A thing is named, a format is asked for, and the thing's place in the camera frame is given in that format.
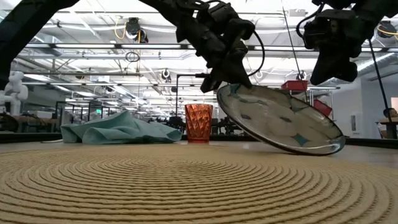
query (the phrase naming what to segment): orange glass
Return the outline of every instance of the orange glass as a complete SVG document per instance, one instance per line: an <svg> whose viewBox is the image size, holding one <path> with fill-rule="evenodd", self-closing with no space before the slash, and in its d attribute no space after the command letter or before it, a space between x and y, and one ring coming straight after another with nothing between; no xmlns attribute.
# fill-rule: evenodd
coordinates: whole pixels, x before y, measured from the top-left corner
<svg viewBox="0 0 398 224"><path fill-rule="evenodd" d="M188 142L207 143L210 140L212 105L185 105Z"/></svg>

